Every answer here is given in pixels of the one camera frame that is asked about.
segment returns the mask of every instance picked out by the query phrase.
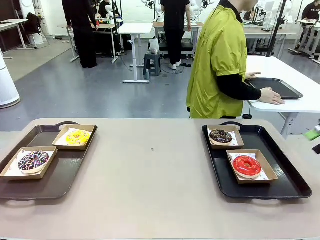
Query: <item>brown tray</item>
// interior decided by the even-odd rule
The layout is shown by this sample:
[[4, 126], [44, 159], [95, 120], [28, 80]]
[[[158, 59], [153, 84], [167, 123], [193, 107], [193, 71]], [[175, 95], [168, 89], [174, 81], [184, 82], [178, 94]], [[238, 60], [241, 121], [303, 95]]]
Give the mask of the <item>brown tray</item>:
[[[51, 146], [60, 133], [60, 126], [66, 124], [78, 123], [65, 121], [57, 125], [34, 127], [0, 162], [0, 172], [20, 148]], [[30, 201], [63, 197], [69, 192], [97, 129], [94, 126], [85, 150], [58, 150], [43, 179], [12, 181], [0, 177], [0, 199]]]

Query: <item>black tray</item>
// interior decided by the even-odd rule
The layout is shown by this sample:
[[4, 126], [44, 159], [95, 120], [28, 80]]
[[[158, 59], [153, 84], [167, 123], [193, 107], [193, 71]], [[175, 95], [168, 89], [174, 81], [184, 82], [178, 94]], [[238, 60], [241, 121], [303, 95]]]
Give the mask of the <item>black tray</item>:
[[208, 127], [202, 131], [211, 156], [213, 169], [221, 192], [231, 198], [247, 199], [305, 199], [312, 190], [281, 151], [276, 142], [262, 126], [242, 125], [237, 122], [225, 122], [222, 125], [238, 125], [248, 150], [260, 150], [268, 160], [278, 179], [264, 184], [238, 184], [235, 173], [229, 163], [225, 150], [213, 150], [208, 136]]
[[303, 97], [303, 94], [295, 90], [282, 80], [276, 78], [255, 78], [246, 81], [256, 89], [272, 88], [273, 91], [281, 95], [283, 100], [296, 100]]
[[[0, 172], [4, 170], [20, 148], [52, 146], [53, 141], [60, 133], [60, 127], [66, 124], [77, 125], [78, 123], [65, 121], [57, 125], [34, 127], [0, 162]], [[29, 201], [63, 197], [69, 192], [97, 129], [98, 127], [94, 126], [85, 150], [59, 149], [42, 179], [7, 180], [0, 177], [0, 199]]]

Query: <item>stool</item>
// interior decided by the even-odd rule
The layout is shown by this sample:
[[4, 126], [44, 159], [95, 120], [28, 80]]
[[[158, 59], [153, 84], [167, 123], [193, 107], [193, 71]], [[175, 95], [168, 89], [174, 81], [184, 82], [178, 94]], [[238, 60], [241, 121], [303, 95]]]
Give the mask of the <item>stool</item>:
[[161, 69], [161, 60], [160, 60], [159, 54], [153, 54], [148, 51], [144, 55], [143, 76], [146, 75], [147, 69], [149, 70], [149, 73], [154, 73], [156, 77], [160, 75], [162, 69]]

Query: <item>red icing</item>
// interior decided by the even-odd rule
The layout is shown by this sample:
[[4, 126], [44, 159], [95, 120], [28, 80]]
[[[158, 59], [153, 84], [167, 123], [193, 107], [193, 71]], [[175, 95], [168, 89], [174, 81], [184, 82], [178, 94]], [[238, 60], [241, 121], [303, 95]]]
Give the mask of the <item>red icing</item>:
[[237, 172], [247, 176], [254, 176], [261, 172], [260, 163], [249, 156], [238, 156], [232, 165]]

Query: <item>donut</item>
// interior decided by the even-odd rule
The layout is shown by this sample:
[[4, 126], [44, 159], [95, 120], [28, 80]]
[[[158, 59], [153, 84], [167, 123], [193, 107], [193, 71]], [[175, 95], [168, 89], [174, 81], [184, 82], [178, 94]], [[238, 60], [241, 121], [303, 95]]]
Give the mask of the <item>donut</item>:
[[210, 142], [214, 145], [228, 146], [232, 142], [232, 136], [224, 130], [213, 130], [210, 132]]
[[33, 151], [18, 162], [18, 167], [24, 174], [35, 174], [45, 168], [48, 160], [49, 154], [45, 151]]
[[260, 163], [249, 156], [238, 156], [232, 163], [235, 172], [243, 178], [254, 179], [261, 172]]
[[71, 146], [84, 146], [90, 138], [90, 133], [83, 130], [76, 130], [66, 136], [66, 143]]

